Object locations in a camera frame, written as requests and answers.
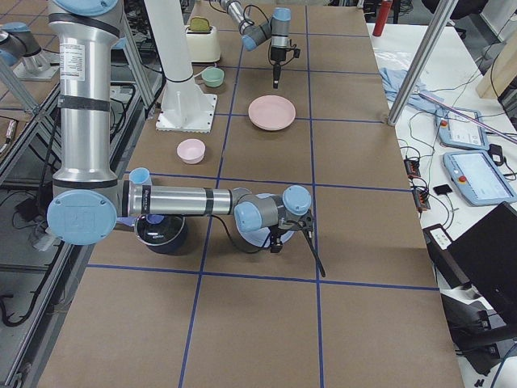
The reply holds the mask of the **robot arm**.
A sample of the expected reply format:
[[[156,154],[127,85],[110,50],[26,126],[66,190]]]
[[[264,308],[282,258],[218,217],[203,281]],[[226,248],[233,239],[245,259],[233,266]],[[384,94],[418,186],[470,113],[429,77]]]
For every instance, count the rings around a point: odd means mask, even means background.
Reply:
[[[271,16],[255,4],[243,6],[240,1],[209,1],[210,7],[228,15],[237,25],[245,50],[251,52],[268,43],[268,62],[272,67],[272,87],[277,90],[282,69],[300,57],[301,49],[290,38],[292,12],[276,7]]]
[[[243,46],[251,51],[271,40],[271,51],[297,50],[289,39],[291,10],[277,7],[262,24],[252,23],[239,1],[218,1],[237,24]],[[216,95],[195,84],[179,1],[145,1],[151,27],[164,27],[172,40],[155,37],[162,64],[165,95],[161,120],[165,129],[209,132]],[[312,197],[299,185],[281,196],[260,198],[245,188],[175,188],[119,180],[110,168],[111,48],[121,37],[123,1],[50,1],[48,22],[60,41],[61,168],[53,175],[47,211],[52,232],[73,245],[106,238],[118,217],[147,214],[215,217],[233,215],[237,229],[268,228],[271,252],[282,247],[281,235],[300,231],[321,277],[326,276],[312,239]]]

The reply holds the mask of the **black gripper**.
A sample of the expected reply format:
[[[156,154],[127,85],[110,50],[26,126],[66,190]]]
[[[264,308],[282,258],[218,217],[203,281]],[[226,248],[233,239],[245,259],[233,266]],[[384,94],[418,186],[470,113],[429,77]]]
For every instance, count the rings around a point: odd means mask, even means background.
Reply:
[[[288,53],[292,53],[292,56],[287,59]],[[293,59],[297,59],[300,57],[301,50],[296,46],[291,48],[279,48],[279,47],[269,47],[268,56],[269,62],[273,66],[273,88],[278,89],[280,84],[280,75],[282,71],[282,66],[287,65]]]
[[[295,217],[293,219],[283,218],[275,226],[269,226],[270,230],[270,253],[280,253],[283,249],[283,242],[281,236],[286,234],[288,231],[297,232],[300,231],[305,238],[305,241],[309,245],[309,249],[315,260],[317,270],[320,277],[326,277],[326,270],[319,257],[317,249],[313,245],[313,214],[309,209],[303,216]]]

